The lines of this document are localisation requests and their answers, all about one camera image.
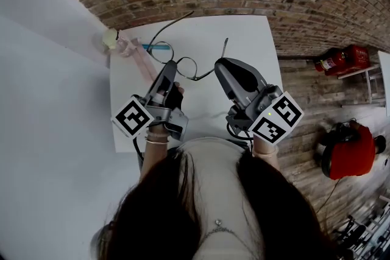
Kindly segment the white metal rack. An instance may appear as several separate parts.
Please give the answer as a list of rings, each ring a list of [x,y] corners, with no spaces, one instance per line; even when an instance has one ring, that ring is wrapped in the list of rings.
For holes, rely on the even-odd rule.
[[[350,105],[342,105],[342,107],[351,106],[374,106],[384,107],[386,104],[385,92],[380,93],[378,89],[378,81],[383,78],[380,64],[374,64],[366,69],[359,69],[354,72],[339,75],[338,80],[346,79],[353,76],[362,75],[367,87],[367,97],[364,102],[358,102]]]

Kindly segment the black metal stand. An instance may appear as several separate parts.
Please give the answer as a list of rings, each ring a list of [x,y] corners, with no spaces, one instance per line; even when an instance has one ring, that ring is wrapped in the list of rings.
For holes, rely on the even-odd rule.
[[[370,211],[333,231],[338,260],[390,260],[390,198],[379,196]]]

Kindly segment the pink wrist bangle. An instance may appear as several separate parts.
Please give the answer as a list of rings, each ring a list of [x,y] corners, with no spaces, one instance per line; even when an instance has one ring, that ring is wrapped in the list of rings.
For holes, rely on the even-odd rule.
[[[268,153],[260,153],[256,152],[255,150],[252,152],[252,155],[259,158],[271,158],[273,156],[276,156],[278,154],[278,147],[276,146],[272,152]]]

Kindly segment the cream plush ball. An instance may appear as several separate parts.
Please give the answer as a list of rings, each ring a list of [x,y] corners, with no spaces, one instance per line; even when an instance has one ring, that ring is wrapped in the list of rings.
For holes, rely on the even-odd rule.
[[[109,49],[115,49],[119,32],[116,29],[107,29],[102,34],[102,43]]]

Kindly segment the person's right forearm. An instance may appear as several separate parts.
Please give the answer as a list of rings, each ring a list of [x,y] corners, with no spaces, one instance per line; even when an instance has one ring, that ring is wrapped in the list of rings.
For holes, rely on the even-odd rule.
[[[260,152],[260,153],[268,153],[272,152],[276,146],[272,146],[270,143],[264,141],[263,139],[254,136],[253,138],[253,148],[252,151]],[[263,160],[264,162],[268,163],[268,165],[272,166],[279,174],[282,175],[280,170],[280,165],[278,162],[278,154],[276,156],[273,156],[271,158],[259,158]]]

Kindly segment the pale pink ribbon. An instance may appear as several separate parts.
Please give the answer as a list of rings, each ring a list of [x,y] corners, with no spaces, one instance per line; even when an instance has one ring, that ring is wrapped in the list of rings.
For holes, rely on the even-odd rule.
[[[122,30],[119,31],[119,37],[128,38],[130,40],[138,38],[141,43],[141,38],[129,38]],[[157,78],[156,68],[152,63],[149,54],[143,47],[138,48],[132,56],[125,58],[133,58],[137,68],[140,70],[140,73],[146,82],[152,83]]]

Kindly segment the white side table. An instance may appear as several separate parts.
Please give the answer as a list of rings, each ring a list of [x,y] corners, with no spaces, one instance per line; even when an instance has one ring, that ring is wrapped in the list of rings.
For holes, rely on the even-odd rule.
[[[378,51],[378,57],[385,89],[386,115],[390,118],[390,54]]]

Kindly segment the person's left forearm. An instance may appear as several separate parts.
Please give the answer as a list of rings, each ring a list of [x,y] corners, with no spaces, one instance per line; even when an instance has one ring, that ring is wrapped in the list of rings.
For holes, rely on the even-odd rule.
[[[149,128],[146,132],[146,138],[151,140],[165,141],[169,138],[169,133],[163,124],[155,125]],[[147,175],[159,161],[167,156],[167,145],[155,145],[146,142],[146,148],[143,153],[144,161],[140,171],[140,181]]]

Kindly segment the person's white top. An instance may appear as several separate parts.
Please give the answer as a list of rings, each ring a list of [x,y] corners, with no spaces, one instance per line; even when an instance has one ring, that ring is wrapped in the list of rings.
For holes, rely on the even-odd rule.
[[[180,150],[202,225],[193,260],[264,260],[263,237],[236,169],[243,149],[224,139],[200,138]]]

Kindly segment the person's left hand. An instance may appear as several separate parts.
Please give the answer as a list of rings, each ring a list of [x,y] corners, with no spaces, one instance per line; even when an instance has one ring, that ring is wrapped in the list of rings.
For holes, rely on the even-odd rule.
[[[164,106],[171,110],[176,108],[182,109],[184,89],[180,86],[179,82],[174,82],[170,92],[166,96]]]

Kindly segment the thin metal-frame eyeglasses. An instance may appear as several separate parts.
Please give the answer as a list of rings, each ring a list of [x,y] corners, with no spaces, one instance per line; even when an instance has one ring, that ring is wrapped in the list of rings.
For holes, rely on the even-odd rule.
[[[167,23],[165,26],[163,26],[151,39],[151,41],[149,42],[149,44],[147,45],[147,48],[146,48],[146,52],[157,62],[165,65],[167,64],[167,60],[166,61],[163,61],[163,60],[160,60],[157,56],[155,56],[154,54],[154,51],[157,50],[157,46],[162,44],[163,46],[167,46],[169,48],[169,50],[171,51],[171,56],[170,56],[170,59],[169,61],[173,61],[174,60],[174,57],[175,57],[175,52],[174,52],[174,49],[173,47],[166,41],[163,41],[163,40],[160,40],[160,41],[157,41],[157,37],[167,28],[169,28],[170,26],[178,23],[179,21],[185,19],[185,18],[188,18],[188,17],[191,17],[192,15],[194,14],[194,10],[182,15],[181,17],[175,19],[174,21],[171,21],[170,23]],[[199,80],[202,80],[204,78],[206,78],[207,76],[209,76],[211,73],[214,72],[214,69],[210,69],[209,71],[207,71],[206,73],[204,74],[201,74],[199,75],[197,72],[198,72],[198,65],[197,65],[197,62],[191,58],[191,57],[188,57],[188,56],[184,56],[184,57],[180,57],[179,59],[177,59],[176,61],[176,64],[177,64],[177,73],[188,79],[188,80],[192,80],[192,81],[199,81]]]

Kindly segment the red fire extinguisher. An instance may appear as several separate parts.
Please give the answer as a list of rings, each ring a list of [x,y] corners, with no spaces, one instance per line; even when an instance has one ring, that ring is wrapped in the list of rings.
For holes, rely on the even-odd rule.
[[[345,62],[345,53],[341,49],[333,47],[314,60],[314,67],[318,72],[322,72],[341,66]]]

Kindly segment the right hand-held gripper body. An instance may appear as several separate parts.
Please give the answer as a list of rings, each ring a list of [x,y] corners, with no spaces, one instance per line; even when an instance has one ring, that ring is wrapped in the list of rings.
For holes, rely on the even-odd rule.
[[[298,125],[303,110],[291,95],[278,86],[266,85],[243,104],[233,101],[228,112],[227,131],[236,139],[251,141],[257,136],[271,145],[278,144]]]

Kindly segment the red extinguisher box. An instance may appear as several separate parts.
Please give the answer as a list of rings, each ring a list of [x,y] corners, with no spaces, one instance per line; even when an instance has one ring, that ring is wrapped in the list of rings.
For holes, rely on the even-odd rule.
[[[349,74],[371,66],[368,50],[365,47],[350,45],[341,50],[344,54],[345,62],[326,70],[327,76],[340,76]]]

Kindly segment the teal blue stick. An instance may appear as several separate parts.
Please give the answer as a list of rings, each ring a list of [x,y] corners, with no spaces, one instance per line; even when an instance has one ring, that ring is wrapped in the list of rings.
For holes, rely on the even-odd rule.
[[[146,51],[152,51],[152,50],[170,50],[171,47],[168,44],[142,44],[142,47]]]

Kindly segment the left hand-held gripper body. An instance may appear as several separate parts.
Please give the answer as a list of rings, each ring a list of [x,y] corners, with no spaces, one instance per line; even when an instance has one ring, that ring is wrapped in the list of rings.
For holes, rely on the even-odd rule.
[[[183,141],[188,118],[179,109],[146,105],[145,98],[133,95],[111,118],[122,133],[134,139],[145,129],[163,125],[176,140]]]

